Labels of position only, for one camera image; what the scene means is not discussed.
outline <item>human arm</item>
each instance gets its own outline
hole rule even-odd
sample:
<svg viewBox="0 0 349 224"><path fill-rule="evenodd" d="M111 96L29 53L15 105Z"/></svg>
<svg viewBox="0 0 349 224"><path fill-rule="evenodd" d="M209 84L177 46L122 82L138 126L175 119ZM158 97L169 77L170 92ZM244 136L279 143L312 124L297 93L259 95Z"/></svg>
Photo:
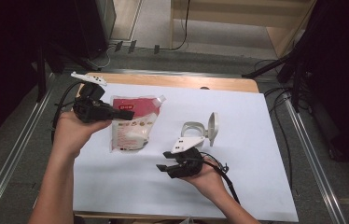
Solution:
<svg viewBox="0 0 349 224"><path fill-rule="evenodd" d="M111 121L83 123L74 112L64 112L58 120L52 151L30 224L73 224L74 162L91 135Z"/></svg>
<svg viewBox="0 0 349 224"><path fill-rule="evenodd" d="M202 166L201 171L194 176L182 178L192 184L197 190L224 214L229 223L259 223L240 204L238 204L224 187L221 175L207 164Z"/></svg>

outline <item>hand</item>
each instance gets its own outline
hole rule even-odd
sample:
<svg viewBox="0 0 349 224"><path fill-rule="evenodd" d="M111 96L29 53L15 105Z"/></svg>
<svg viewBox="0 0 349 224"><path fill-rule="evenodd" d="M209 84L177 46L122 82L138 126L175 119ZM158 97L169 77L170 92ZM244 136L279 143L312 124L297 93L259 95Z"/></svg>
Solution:
<svg viewBox="0 0 349 224"><path fill-rule="evenodd" d="M55 129L52 151L66 158L75 159L91 135L110 124L111 120L84 123L73 111L63 112Z"/></svg>
<svg viewBox="0 0 349 224"><path fill-rule="evenodd" d="M204 157L205 161L208 161L214 165L218 165L216 162ZM213 200L215 196L220 197L223 194L228 194L224 187L221 175L215 171L213 167L207 164L203 164L201 171L194 176L188 176L181 178L197 188L197 190L206 198Z"/></svg>

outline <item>red and white package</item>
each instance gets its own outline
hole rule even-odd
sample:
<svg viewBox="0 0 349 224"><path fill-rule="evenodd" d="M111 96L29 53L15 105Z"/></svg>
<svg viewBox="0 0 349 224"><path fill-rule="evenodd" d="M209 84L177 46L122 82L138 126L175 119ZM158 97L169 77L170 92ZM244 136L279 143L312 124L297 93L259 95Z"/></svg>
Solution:
<svg viewBox="0 0 349 224"><path fill-rule="evenodd" d="M133 120L113 120L111 124L112 151L135 151L144 148L165 100L163 95L135 98L113 96L112 106L114 108L131 110L134 115Z"/></svg>

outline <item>white tabletop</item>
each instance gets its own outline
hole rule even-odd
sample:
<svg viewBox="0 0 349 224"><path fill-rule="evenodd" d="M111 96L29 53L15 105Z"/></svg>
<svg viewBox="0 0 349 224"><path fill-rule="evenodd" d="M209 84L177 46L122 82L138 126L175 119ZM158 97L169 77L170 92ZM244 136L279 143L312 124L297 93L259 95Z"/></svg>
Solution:
<svg viewBox="0 0 349 224"><path fill-rule="evenodd" d="M224 217L193 186L162 173L175 164L170 151L187 121L207 127L218 113L215 144L202 151L230 167L227 173L242 206L258 220L298 221L284 165L263 94L157 86L108 84L112 95L166 97L147 146L135 154L111 152L111 127L95 133L75 164L74 210L109 214Z"/></svg>

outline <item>table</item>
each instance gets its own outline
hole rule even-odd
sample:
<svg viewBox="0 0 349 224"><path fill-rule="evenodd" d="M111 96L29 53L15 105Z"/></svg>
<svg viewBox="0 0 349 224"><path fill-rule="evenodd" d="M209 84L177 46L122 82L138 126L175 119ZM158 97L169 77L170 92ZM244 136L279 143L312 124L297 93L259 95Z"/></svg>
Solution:
<svg viewBox="0 0 349 224"><path fill-rule="evenodd" d="M300 30L305 29L316 0L191 0L188 19L267 27L278 57ZM171 39L174 19L186 18L188 0L171 0Z"/></svg>
<svg viewBox="0 0 349 224"><path fill-rule="evenodd" d="M202 122L207 124L209 118L207 115L210 115L212 112L211 103L214 102L214 105L224 104L227 106L221 105L219 108L215 108L219 111L219 117L221 115L220 130L215 141L216 150L207 148L206 152L214 154L219 160L220 158L225 158L229 162L230 168L232 167L229 177L235 184L235 188L237 184L242 186L242 192L237 190L241 204L246 209L250 208L252 215L257 215L259 219L270 220L271 217L274 217L279 220L298 221L291 192L288 184L286 185L286 173L274 138L268 110L263 96L258 94L257 84L254 80L190 77L196 74L188 74L188 76L89 75L106 79L109 83L106 90L112 91L109 94L137 93L146 95L147 92L152 91L165 92L168 102L165 102L162 106L160 117L151 131L150 142L146 148L134 154L137 156L124 155L119 152L110 153L108 149L110 142L108 139L108 136L110 136L109 129L102 130L92 136L91 140L84 146L75 164L74 207L76 214L84 217L182 219L193 216L208 219L223 218L224 216L217 211L218 209L204 199L195 188L184 181L170 179L167 174L159 172L155 167L156 163L168 164L168 161L163 158L161 153L170 150L176 137L179 136L183 118L192 117L197 119L198 117L203 117ZM197 90L200 87L207 87L211 90ZM195 111L195 107L192 107L192 111L184 109L187 107L182 107L181 111L175 112L179 116L168 116L168 113L176 111L180 103L185 103L184 101L176 102L176 99L187 99L186 103L196 105L200 103L200 99L194 99L192 95L198 94L202 94L208 99L208 104L197 106L201 110L201 112L198 112L199 114L195 115L195 113L192 113ZM215 99L215 94L225 97ZM245 106L245 103L239 96L243 96L241 98L247 104L251 104L252 101L250 99L257 99L260 101L260 104L248 105L249 108L245 108L244 111L231 109L228 112L228 109L224 107L235 108L236 106L226 102L237 104L240 100L241 104L237 105ZM110 97L103 97L102 99L107 102ZM231 119L232 115L230 113L233 111L240 115L237 120ZM259 114L262 114L264 118L257 119L257 117L253 117L259 116ZM249 119L253 120L254 125L239 129L240 125L246 126ZM228 128L231 124L235 124L235 127ZM238 131L240 131L239 136L234 136L235 133L238 134ZM264 141L250 142L246 138L247 133L262 133L264 134ZM243 139L244 148L237 148L238 152L234 152L231 148L233 145L236 145L234 143L239 139ZM234 154L236 153L242 157L235 157ZM236 166L242 165L247 165L247 169L242 168L239 170L236 168ZM256 182L255 184L258 188L249 188L248 184L246 184L248 182ZM277 195L278 198L271 200L270 197L273 195ZM270 211L263 212L265 211L265 205L261 205L269 204L263 202L265 199L271 201L271 203L279 203L279 205L273 204L271 207L266 205ZM285 205L283 210L278 208L277 211L271 211L273 207L275 210L276 206L280 207L283 204ZM180 207L180 211L174 212L173 209L175 210L178 207ZM189 209L189 214L188 211L183 211L182 208ZM201 208L202 211L196 211L195 208ZM207 216L207 213L213 214L213 217Z"/></svg>

